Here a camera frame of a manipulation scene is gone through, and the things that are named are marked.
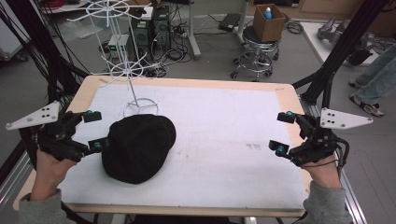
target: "gray sleeve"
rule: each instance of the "gray sleeve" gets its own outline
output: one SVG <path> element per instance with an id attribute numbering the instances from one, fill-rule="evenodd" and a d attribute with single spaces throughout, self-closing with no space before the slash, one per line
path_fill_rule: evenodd
<path id="1" fill-rule="evenodd" d="M 309 197 L 304 201 L 308 215 L 295 224 L 350 224 L 352 216 L 346 210 L 345 189 L 327 189 L 311 182 Z"/>
<path id="2" fill-rule="evenodd" d="M 66 213 L 61 208 L 62 193 L 39 202 L 29 202 L 30 194 L 20 200 L 18 224 L 75 224 L 67 219 Z"/>

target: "rolling stool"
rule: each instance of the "rolling stool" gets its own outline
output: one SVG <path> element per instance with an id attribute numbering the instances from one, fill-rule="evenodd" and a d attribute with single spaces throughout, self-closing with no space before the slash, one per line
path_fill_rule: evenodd
<path id="1" fill-rule="evenodd" d="M 259 82 L 260 73 L 264 73 L 267 77 L 273 74 L 273 66 L 271 58 L 268 57 L 268 52 L 273 52 L 277 50 L 274 55 L 274 60 L 277 60 L 279 55 L 279 42 L 262 42 L 256 35 L 253 26 L 248 26 L 242 33 L 242 38 L 245 43 L 248 44 L 251 49 L 245 51 L 239 58 L 233 60 L 233 64 L 236 64 L 236 70 L 231 73 L 231 78 L 235 79 L 238 74 L 239 68 L 243 67 L 249 71 L 255 72 L 257 74 L 254 82 Z"/>

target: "cardboard box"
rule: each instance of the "cardboard box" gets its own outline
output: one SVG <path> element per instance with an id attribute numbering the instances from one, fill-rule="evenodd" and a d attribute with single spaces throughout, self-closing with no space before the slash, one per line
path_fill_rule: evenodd
<path id="1" fill-rule="evenodd" d="M 368 32 L 378 37 L 396 38 L 396 1 L 389 1 L 370 25 Z"/>
<path id="2" fill-rule="evenodd" d="M 265 19 L 262 13 L 267 8 L 271 8 L 273 18 Z M 286 22 L 285 15 L 274 4 L 257 5 L 253 19 L 253 29 L 262 42 L 278 41 L 282 36 L 282 31 Z"/>

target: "hand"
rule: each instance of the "hand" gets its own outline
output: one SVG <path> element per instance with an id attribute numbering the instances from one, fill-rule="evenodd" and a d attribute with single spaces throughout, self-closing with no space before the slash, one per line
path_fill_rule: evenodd
<path id="1" fill-rule="evenodd" d="M 301 168 L 305 169 L 319 186 L 330 189 L 341 188 L 334 154 L 323 160 L 304 164 Z"/>
<path id="2" fill-rule="evenodd" d="M 76 165 L 75 161 L 57 161 L 50 154 L 37 150 L 35 183 L 30 201 L 42 201 L 56 194 L 58 185 L 64 181 L 67 171 Z"/>

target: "white triangular marker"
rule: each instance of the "white triangular marker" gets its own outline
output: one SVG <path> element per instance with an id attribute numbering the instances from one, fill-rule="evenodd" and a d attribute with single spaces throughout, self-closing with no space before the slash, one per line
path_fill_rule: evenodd
<path id="1" fill-rule="evenodd" d="M 344 112 L 322 108 L 320 114 L 320 127 L 328 129 L 350 129 L 373 123 L 372 118 L 347 114 Z"/>
<path id="2" fill-rule="evenodd" d="M 18 119 L 13 123 L 8 123 L 6 129 L 15 130 L 55 122 L 58 120 L 59 108 L 59 102 L 54 101 L 52 104 L 46 105 L 22 119 Z"/>

